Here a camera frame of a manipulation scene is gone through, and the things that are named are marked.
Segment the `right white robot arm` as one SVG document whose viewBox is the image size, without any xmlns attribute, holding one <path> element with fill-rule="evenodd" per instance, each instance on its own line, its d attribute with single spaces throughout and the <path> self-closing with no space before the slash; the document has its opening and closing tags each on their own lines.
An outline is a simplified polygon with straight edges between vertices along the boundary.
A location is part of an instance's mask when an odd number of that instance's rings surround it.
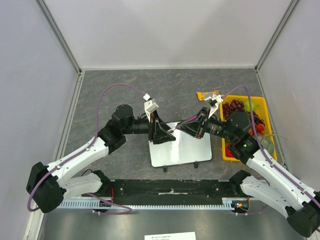
<svg viewBox="0 0 320 240">
<path fill-rule="evenodd" d="M 268 182 L 261 183 L 250 173 L 239 171 L 231 178 L 230 193 L 262 201 L 283 215 L 298 234 L 309 238 L 320 230 L 320 193 L 281 166 L 263 148 L 259 138 L 250 135 L 251 127 L 244 112 L 233 112 L 227 121 L 222 121 L 204 107 L 175 128 L 197 139 L 208 133 L 230 141 L 231 154 Z"/>
</svg>

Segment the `white whiteboard black frame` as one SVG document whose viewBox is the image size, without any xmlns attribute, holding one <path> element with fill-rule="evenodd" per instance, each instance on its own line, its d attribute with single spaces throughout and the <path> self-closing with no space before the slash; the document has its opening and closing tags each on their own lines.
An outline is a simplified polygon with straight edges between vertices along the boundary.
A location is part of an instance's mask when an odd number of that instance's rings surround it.
<svg viewBox="0 0 320 240">
<path fill-rule="evenodd" d="M 175 141 L 161 144 L 149 142 L 151 165 L 154 168 L 209 161 L 212 158 L 211 137 L 206 133 L 201 139 L 180 130 L 174 130 Z"/>
</svg>

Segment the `magenta whiteboard marker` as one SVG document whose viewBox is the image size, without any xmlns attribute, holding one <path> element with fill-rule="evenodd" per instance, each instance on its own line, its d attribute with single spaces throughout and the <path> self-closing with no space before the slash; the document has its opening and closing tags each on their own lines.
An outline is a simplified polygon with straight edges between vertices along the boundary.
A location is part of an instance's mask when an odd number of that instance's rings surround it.
<svg viewBox="0 0 320 240">
<path fill-rule="evenodd" d="M 192 122 L 192 121 L 194 121 L 197 117 L 198 117 L 197 115 L 194 115 L 194 116 L 192 116 L 192 117 L 189 117 L 189 118 L 186 119 L 186 120 L 181 121 L 181 122 L 178 123 L 176 126 L 170 128 L 170 129 L 168 130 L 168 132 L 169 132 L 169 133 L 172 133 L 173 131 L 175 131 L 175 130 L 177 129 L 177 127 L 180 127 L 180 126 L 182 126 L 182 125 L 184 125 L 184 124 L 186 124 L 186 123 Z"/>
</svg>

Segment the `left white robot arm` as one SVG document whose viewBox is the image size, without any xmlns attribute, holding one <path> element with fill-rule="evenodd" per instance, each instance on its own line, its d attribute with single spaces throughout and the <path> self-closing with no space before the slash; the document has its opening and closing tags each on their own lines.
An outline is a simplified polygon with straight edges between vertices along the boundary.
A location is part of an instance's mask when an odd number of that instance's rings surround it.
<svg viewBox="0 0 320 240">
<path fill-rule="evenodd" d="M 159 145 L 176 140 L 169 130 L 156 111 L 146 118 L 135 118 L 130 105 L 119 105 L 107 124 L 83 146 L 54 162 L 32 166 L 26 186 L 27 209 L 33 212 L 31 202 L 35 202 L 37 210 L 49 213 L 68 198 L 93 193 L 106 196 L 110 180 L 100 170 L 82 177 L 75 174 L 118 150 L 126 143 L 126 135 L 148 135 L 153 144 Z"/>
</svg>

